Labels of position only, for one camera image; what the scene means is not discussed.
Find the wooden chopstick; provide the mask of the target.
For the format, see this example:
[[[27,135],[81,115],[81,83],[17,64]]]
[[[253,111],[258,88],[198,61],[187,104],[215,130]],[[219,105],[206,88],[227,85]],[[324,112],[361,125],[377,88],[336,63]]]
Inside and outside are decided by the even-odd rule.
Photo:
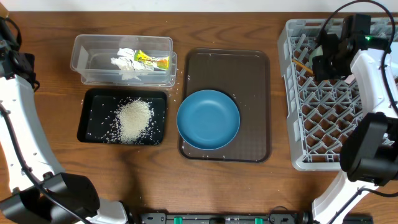
[[[310,73],[311,75],[314,75],[313,70],[308,68],[307,66],[305,66],[303,63],[299,62],[298,60],[292,58],[293,63],[295,63],[296,65],[298,65],[299,67],[301,67],[302,69],[304,69],[305,71],[307,71],[308,73]]]

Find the light blue bowl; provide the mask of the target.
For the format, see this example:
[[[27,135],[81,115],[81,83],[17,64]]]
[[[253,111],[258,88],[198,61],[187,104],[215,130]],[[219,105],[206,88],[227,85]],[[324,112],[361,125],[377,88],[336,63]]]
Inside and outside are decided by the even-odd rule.
[[[389,66],[394,78],[397,78],[398,73],[398,42],[393,42],[391,45],[391,53],[389,59]]]

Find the white tissue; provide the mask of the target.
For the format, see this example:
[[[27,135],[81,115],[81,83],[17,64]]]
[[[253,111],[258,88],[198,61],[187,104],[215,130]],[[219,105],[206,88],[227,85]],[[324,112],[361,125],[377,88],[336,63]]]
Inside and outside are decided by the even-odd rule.
[[[144,62],[138,62],[133,60],[132,67],[136,71],[154,71],[154,67],[152,65],[147,65]]]
[[[111,63],[120,69],[122,80],[130,80],[136,78],[136,75],[130,73],[134,71],[134,56],[136,51],[129,48],[120,48],[117,52],[117,58],[111,58]]]

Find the white rice pile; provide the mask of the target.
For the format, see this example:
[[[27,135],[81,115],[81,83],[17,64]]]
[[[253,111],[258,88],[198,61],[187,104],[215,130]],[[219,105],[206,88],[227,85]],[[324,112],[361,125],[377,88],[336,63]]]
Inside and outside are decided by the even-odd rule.
[[[86,142],[158,145],[164,138],[162,98],[96,96],[88,111]]]

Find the dark blue plate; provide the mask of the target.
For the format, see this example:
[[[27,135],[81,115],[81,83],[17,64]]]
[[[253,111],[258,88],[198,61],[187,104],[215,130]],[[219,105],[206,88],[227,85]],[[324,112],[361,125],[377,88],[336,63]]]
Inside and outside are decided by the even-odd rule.
[[[177,112],[177,129],[197,149],[213,151],[237,135],[241,117],[236,103],[225,93],[200,90],[187,96]]]

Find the green yellow snack wrapper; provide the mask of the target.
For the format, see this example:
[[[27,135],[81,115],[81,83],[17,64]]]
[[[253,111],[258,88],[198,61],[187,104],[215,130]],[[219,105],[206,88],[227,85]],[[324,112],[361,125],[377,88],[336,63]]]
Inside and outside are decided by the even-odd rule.
[[[145,54],[142,50],[136,51],[134,60],[160,70],[168,70],[170,67],[170,57],[152,57]]]

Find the mint green bowl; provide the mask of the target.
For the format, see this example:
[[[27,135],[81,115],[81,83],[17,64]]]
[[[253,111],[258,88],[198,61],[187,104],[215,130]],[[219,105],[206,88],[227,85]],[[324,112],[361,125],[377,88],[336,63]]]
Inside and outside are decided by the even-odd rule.
[[[309,59],[308,59],[308,62],[309,62],[309,66],[310,66],[310,67],[313,66],[313,58],[314,58],[314,57],[317,57],[317,56],[320,56],[320,55],[323,55],[323,48],[322,48],[321,45],[318,46],[317,48],[315,48],[315,49],[313,50],[313,52],[310,54]]]

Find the pink cup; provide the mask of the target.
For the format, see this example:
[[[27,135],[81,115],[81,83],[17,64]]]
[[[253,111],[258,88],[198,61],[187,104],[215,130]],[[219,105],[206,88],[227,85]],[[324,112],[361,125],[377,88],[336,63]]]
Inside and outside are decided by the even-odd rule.
[[[350,85],[353,81],[355,81],[355,76],[353,74],[348,75],[345,79],[344,79],[345,83]]]

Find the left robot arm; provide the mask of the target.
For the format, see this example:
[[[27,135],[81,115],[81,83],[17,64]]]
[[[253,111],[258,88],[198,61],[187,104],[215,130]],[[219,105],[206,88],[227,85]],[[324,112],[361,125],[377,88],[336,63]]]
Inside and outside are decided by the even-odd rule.
[[[20,44],[1,38],[1,147],[12,192],[1,201],[3,215],[15,223],[127,223],[122,203],[99,198],[52,152],[34,103],[34,56]]]

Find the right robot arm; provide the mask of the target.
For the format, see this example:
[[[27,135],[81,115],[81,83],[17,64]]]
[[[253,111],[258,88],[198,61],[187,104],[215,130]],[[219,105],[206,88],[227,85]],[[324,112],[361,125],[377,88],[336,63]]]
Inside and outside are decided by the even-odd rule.
[[[343,143],[340,171],[312,203],[311,223],[342,223],[368,193],[397,180],[397,42],[367,31],[320,33],[313,70],[319,80],[351,75],[363,118]]]

